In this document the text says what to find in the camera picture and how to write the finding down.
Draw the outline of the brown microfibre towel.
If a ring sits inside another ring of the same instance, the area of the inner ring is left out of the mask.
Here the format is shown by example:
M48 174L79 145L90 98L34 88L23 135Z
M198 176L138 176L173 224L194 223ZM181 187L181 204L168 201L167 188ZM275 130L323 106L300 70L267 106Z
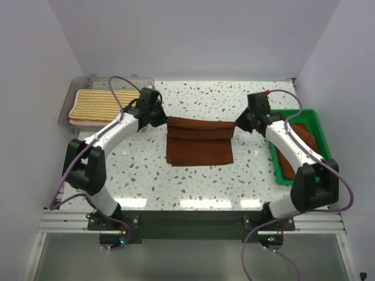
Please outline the brown microfibre towel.
M218 166L234 163L234 122L170 117L166 161L172 166Z

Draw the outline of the yellow white striped towel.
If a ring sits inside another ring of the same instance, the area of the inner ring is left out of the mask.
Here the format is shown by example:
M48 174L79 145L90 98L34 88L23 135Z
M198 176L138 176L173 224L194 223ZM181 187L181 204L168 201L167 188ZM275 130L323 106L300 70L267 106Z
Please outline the yellow white striped towel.
M132 100L139 97L137 91L78 90L73 108L69 112L71 124L87 122L111 122Z

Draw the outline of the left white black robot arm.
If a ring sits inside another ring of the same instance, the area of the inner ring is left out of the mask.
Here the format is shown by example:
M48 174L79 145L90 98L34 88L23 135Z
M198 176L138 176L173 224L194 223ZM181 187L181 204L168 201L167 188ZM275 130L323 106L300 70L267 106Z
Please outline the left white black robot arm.
M158 127L169 118L162 107L159 91L144 87L108 125L90 137L69 142L64 160L62 180L81 190L82 196L101 214L101 223L117 229L122 222L121 206L105 186L106 157L127 137L147 125Z

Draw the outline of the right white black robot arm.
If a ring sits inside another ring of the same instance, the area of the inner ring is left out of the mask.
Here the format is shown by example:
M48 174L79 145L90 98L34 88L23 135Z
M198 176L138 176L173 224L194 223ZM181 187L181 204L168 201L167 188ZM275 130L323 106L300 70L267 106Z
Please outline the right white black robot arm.
M270 141L295 172L289 195L266 202L262 207L258 224L272 230L282 219L337 203L339 166L311 149L292 129L288 118L271 111L269 94L269 91L249 94L247 108L235 123L243 131L257 131Z

